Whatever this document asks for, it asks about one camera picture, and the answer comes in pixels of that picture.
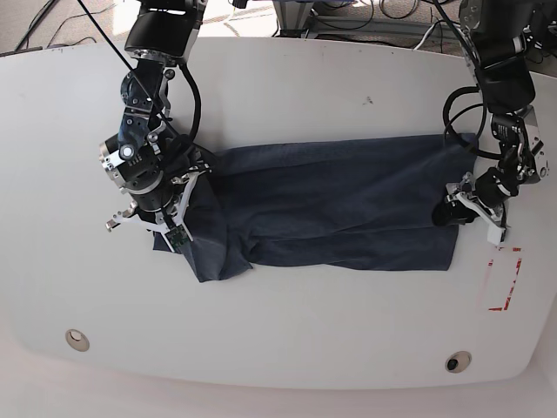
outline floor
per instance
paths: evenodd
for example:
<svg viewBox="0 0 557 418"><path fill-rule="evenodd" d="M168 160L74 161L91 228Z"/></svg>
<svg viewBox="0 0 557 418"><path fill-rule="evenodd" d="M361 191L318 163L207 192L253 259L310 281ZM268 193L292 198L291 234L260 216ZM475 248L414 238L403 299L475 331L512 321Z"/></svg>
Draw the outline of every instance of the floor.
<svg viewBox="0 0 557 418"><path fill-rule="evenodd" d="M27 30L31 20L43 7L46 0L0 0L0 53L13 51ZM325 6L316 7L325 14L351 15L368 18L373 4L374 18L385 18L379 9L379 0L357 0L350 7L330 10ZM84 0L91 12L99 12L95 18L115 41L124 41L136 20L139 2L136 0ZM454 1L444 6L451 19L458 20L460 2ZM386 0L385 9L393 16L408 12L413 0ZM81 15L83 11L76 0L58 0L58 3L43 20L30 37L29 47L43 48L56 45L72 45L103 42L102 37L92 26L88 17L75 17L64 22L68 17ZM434 7L420 2L416 11L408 20L434 22L439 14ZM270 37L277 29L277 20L271 1L250 1L246 10L235 10L227 0L211 0L205 12L205 22L201 28L202 37ZM373 37L367 39L386 40L401 46L415 44L415 40ZM438 42L427 42L423 50L440 52ZM444 43L443 53L459 55L457 44ZM557 77L557 59L546 57L541 64L529 63L532 71Z"/></svg>

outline navy fabric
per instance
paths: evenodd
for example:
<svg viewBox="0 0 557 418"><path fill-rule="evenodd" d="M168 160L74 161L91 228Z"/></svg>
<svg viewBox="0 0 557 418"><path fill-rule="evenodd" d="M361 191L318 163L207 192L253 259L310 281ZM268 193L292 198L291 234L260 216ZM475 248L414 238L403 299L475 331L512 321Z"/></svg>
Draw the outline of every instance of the navy fabric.
<svg viewBox="0 0 557 418"><path fill-rule="evenodd" d="M457 226L434 226L445 184L474 155L440 135L258 145L219 155L191 196L180 248L199 281L252 268L328 264L447 270ZM160 236L155 249L168 250Z"/></svg>

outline dark blue cloth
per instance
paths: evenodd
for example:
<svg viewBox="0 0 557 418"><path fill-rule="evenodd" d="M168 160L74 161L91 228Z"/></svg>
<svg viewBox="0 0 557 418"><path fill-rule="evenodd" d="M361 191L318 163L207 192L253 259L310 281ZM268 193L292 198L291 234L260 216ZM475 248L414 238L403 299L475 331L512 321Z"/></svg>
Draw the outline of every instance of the dark blue cloth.
<svg viewBox="0 0 557 418"><path fill-rule="evenodd" d="M219 155L186 211L180 248L199 281L252 268L328 264L447 270L457 226L434 226L445 184L474 155L440 135L258 145ZM155 248L168 250L162 238Z"/></svg>

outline white table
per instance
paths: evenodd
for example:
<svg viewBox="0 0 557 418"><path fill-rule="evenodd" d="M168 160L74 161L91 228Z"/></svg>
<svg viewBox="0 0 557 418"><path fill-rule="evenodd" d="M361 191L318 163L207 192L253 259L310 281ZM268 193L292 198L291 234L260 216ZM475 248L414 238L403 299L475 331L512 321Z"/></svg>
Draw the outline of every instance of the white table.
<svg viewBox="0 0 557 418"><path fill-rule="evenodd" d="M201 38L191 71L203 97L199 142L213 150L439 133L446 96L472 83L456 57L291 39ZM125 73L103 44L0 59L0 291L26 347L141 374L275 388L451 385L527 365L557 292L554 175L511 203L509 245L523 249L522 266L502 312L488 308L505 303L513 267L496 261L486 280L494 249L479 219L460 229L448 272L256 266L199 284L181 256L151 250L149 233L104 230L129 202L97 160L122 117ZM534 82L554 165L557 79ZM181 77L170 99L186 131L192 99ZM473 131L478 118L457 126ZM483 147L496 149L489 132ZM68 346L70 328L87 335L89 351ZM460 350L472 364L449 374L445 361Z"/></svg>

